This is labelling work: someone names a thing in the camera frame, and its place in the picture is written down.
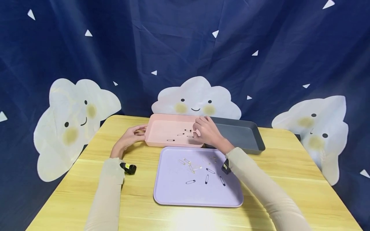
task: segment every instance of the beige sleeve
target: beige sleeve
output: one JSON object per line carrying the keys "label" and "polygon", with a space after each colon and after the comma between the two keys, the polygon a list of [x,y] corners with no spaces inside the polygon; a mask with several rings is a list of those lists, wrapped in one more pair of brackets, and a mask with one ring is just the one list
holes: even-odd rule
{"label": "beige sleeve", "polygon": [[231,171],[260,201],[277,231],[310,231],[310,225],[294,201],[242,149],[226,154]]}
{"label": "beige sleeve", "polygon": [[103,164],[99,185],[86,221],[85,231],[117,231],[120,216],[121,186],[125,171],[119,158]]}

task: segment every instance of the wooden table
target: wooden table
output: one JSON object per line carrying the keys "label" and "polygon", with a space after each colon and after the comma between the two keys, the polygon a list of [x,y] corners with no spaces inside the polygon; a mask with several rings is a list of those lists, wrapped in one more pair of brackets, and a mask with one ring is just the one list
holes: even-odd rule
{"label": "wooden table", "polygon": [[[27,230],[83,230],[103,161],[128,127],[148,120],[108,118]],[[313,230],[361,230],[294,134],[259,130],[266,150],[251,157],[298,204]],[[160,152],[161,148],[145,143],[128,149],[124,158],[136,164],[137,171],[125,178],[119,230],[275,230],[264,208],[243,184],[244,203],[239,208],[158,205],[153,188]]]}

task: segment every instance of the fabric backdrop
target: fabric backdrop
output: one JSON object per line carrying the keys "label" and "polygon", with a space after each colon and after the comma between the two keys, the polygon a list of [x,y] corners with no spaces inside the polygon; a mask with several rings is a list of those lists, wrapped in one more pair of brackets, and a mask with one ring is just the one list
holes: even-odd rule
{"label": "fabric backdrop", "polygon": [[0,3],[0,230],[25,230],[113,114],[285,128],[370,230],[370,3]]}

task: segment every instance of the purple tray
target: purple tray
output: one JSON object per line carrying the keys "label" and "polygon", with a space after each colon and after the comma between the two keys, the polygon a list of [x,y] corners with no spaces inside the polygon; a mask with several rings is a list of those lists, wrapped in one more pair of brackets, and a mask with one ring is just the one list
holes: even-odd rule
{"label": "purple tray", "polygon": [[163,148],[155,179],[154,200],[162,205],[241,206],[244,197],[238,178],[221,170],[225,160],[226,157],[217,149]]}

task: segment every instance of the blush cheek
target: blush cheek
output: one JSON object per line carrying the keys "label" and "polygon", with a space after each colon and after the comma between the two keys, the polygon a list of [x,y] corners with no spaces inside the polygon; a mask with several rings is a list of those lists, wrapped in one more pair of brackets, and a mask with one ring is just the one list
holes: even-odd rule
{"label": "blush cheek", "polygon": [[207,105],[203,108],[203,113],[208,116],[212,116],[216,113],[216,108],[212,105]]}
{"label": "blush cheek", "polygon": [[96,116],[96,107],[93,104],[89,104],[87,106],[87,116],[89,118],[92,118],[92,119],[95,118],[95,116]]}
{"label": "blush cheek", "polygon": [[63,134],[63,143],[66,146],[70,146],[76,142],[77,137],[78,137],[77,128],[67,128]]}
{"label": "blush cheek", "polygon": [[303,117],[300,120],[298,120],[299,126],[302,126],[304,128],[311,128],[314,124],[314,121],[310,117]]}
{"label": "blush cheek", "polygon": [[188,108],[186,107],[186,104],[184,103],[177,103],[175,105],[175,111],[178,114],[185,114],[188,111]]}
{"label": "blush cheek", "polygon": [[308,141],[308,146],[315,151],[321,151],[324,149],[325,141],[319,136],[312,136]]}

